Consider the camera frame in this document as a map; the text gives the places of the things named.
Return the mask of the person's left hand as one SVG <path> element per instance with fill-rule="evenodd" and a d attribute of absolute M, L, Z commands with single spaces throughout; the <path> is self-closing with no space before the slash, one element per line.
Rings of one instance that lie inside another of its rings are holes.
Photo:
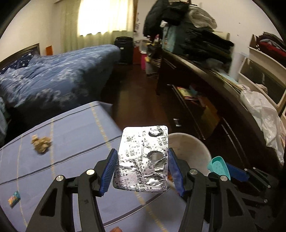
<path fill-rule="evenodd" d="M 123 232 L 123 231 L 119 227 L 115 227 L 110 232 Z"/>

